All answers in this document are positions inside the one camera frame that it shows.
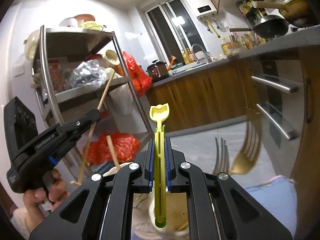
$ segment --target triangular cutout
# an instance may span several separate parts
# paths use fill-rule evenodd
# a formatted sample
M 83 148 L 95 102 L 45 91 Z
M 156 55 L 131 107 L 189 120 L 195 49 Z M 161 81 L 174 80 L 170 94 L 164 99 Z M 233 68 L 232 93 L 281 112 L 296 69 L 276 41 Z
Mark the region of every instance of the triangular cutout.
M 243 223 L 248 223 L 259 216 L 259 212 L 235 189 L 231 190 L 232 198 L 236 204 Z
M 75 198 L 68 206 L 65 207 L 65 209 L 60 213 L 60 217 L 73 224 L 76 224 L 79 220 L 89 192 L 90 190 L 84 190 L 81 192 L 77 198 Z

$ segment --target sleeve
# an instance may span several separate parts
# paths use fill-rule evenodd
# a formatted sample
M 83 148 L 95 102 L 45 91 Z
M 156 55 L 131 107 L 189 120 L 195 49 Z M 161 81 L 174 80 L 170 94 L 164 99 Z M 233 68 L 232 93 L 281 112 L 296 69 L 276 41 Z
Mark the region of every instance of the sleeve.
M 13 216 L 10 219 L 12 225 L 15 227 L 15 229 L 20 233 L 20 235 L 28 240 L 30 236 L 30 232 L 27 228 L 26 223 L 26 216 L 28 212 L 25 207 L 23 208 L 17 208 L 13 211 Z

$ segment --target window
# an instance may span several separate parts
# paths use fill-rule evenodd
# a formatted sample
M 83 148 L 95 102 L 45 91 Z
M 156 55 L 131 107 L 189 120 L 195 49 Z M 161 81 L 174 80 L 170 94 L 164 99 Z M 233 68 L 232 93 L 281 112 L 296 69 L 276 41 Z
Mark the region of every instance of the window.
M 172 0 L 159 4 L 145 12 L 162 53 L 170 62 L 171 56 L 177 58 L 176 63 L 183 63 L 182 53 L 187 53 L 193 44 L 205 49 L 202 39 L 187 10 L 180 0 Z M 195 53 L 201 49 L 196 46 Z

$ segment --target red plastic bag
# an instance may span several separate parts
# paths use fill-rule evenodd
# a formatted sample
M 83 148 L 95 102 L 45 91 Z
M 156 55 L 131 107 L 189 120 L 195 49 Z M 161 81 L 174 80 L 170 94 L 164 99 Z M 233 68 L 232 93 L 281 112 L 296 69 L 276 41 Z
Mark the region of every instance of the red plastic bag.
M 106 136 L 107 134 L 103 133 L 99 136 L 99 141 L 90 143 L 87 155 L 87 161 L 89 163 L 101 164 L 112 161 L 112 155 L 108 147 Z M 120 163 L 125 163 L 134 159 L 140 149 L 140 141 L 132 134 L 116 132 L 111 135 L 111 139 Z
M 152 78 L 150 78 L 136 63 L 134 58 L 127 52 L 122 52 L 125 64 L 129 70 L 133 85 L 139 97 L 144 95 L 152 86 Z

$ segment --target faucet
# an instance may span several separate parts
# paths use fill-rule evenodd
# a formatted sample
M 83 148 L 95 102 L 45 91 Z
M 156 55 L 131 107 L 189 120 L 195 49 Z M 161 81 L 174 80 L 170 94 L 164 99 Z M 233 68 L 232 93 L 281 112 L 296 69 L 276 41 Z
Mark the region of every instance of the faucet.
M 205 50 L 201 47 L 201 45 L 195 43 L 195 44 L 192 45 L 191 51 L 192 51 L 192 54 L 195 56 L 195 58 L 196 58 L 196 60 L 197 60 L 197 64 L 200 64 L 200 61 L 199 61 L 199 59 L 197 58 L 195 52 L 193 51 L 193 47 L 194 47 L 194 46 L 199 46 L 199 47 L 200 47 L 201 51 L 202 51 L 202 52 L 205 54 L 205 56 L 207 57 L 207 64 L 212 62 L 211 58 L 206 54 Z

